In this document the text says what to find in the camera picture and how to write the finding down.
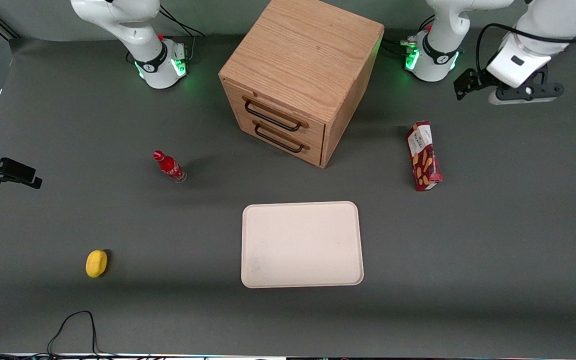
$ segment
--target drawer handle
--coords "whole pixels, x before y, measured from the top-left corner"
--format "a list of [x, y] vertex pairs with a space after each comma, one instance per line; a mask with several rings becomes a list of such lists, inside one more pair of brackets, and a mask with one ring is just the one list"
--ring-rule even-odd
[[270, 118], [270, 117], [268, 117], [268, 116], [265, 116], [265, 115], [262, 114], [261, 112], [256, 112], [255, 110], [253, 110], [253, 109], [250, 108], [250, 100], [246, 100], [246, 105], [244, 105], [244, 108], [245, 108], [246, 111], [249, 112], [250, 114], [252, 114], [252, 115], [254, 115], [254, 116], [258, 117], [258, 118], [261, 118], [261, 119], [263, 119], [263, 120], [265, 120], [265, 121], [268, 121], [268, 123], [277, 125], [277, 126], [280, 127], [281, 129], [288, 130], [289, 132], [296, 132], [297, 130], [299, 130], [299, 128], [302, 127], [302, 123], [301, 123], [301, 122], [298, 122], [298, 123], [297, 123], [297, 126], [291, 127], [291, 126], [288, 126], [288, 125], [283, 125], [283, 123], [275, 120], [274, 118]]
[[277, 145], [277, 146], [281, 146], [282, 148], [290, 151], [291, 153], [295, 153], [295, 154], [296, 154], [296, 153], [300, 153], [302, 150], [304, 150], [304, 146], [303, 146], [303, 145], [300, 145], [299, 148], [292, 148], [292, 147], [290, 147], [290, 146], [288, 146], [288, 145], [284, 145], [283, 143], [277, 141], [276, 139], [273, 139], [272, 137], [270, 137], [270, 136], [268, 136], [268, 135], [264, 135], [264, 134], [262, 134], [261, 132], [259, 132], [259, 128], [260, 128], [260, 125], [259, 125], [258, 123], [256, 123], [256, 124], [254, 125], [254, 133], [255, 133], [255, 134], [259, 135], [259, 137], [261, 137], [261, 138], [263, 138], [263, 139], [266, 139], [267, 141], [269, 141], [269, 142], [271, 142], [271, 143], [273, 143], [273, 144], [275, 144], [275, 145]]

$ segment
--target red bottle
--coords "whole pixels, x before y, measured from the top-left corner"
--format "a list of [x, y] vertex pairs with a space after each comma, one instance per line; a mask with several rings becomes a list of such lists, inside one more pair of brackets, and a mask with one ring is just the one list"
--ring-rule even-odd
[[164, 155], [160, 150], [152, 153], [152, 157], [159, 162], [159, 168], [166, 173], [174, 182], [181, 183], [186, 180], [186, 173], [179, 164], [170, 156]]

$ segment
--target wooden drawer unit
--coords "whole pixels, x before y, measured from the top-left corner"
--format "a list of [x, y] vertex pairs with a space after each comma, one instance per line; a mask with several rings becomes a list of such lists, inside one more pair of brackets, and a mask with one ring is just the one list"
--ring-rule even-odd
[[272, 0], [219, 71], [239, 127], [326, 167], [383, 34], [381, 23], [318, 0]]

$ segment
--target plastic tray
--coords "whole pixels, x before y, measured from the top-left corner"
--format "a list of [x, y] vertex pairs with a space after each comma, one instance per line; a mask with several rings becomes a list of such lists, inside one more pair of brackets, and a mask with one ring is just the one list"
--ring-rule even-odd
[[354, 203], [268, 203], [244, 209], [241, 282], [246, 287], [333, 287], [363, 279]]

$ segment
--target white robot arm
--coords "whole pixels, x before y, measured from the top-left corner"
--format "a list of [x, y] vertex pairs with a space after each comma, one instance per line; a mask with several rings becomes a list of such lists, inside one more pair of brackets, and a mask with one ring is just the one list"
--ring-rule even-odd
[[457, 100], [492, 85], [498, 86], [488, 98], [494, 105], [541, 103], [563, 94], [562, 84], [547, 82], [546, 64], [576, 43], [576, 0], [532, 0], [514, 28], [490, 23], [483, 30], [487, 27], [509, 32], [485, 69], [477, 60], [476, 71], [469, 68], [455, 80]]
[[[552, 39], [576, 37], [576, 0], [534, 0], [519, 18], [517, 30]], [[570, 43], [555, 43], [508, 32], [487, 70], [504, 84], [517, 88]]]
[[471, 28], [466, 12], [502, 9], [514, 0], [426, 0], [434, 10], [434, 23], [428, 32], [421, 29], [405, 44], [414, 50], [406, 59], [406, 70], [425, 82], [438, 82], [455, 66], [457, 48]]
[[123, 43], [151, 87], [171, 87], [186, 75], [184, 44], [160, 39], [146, 23], [159, 13], [160, 0], [70, 0], [70, 4], [80, 18]]

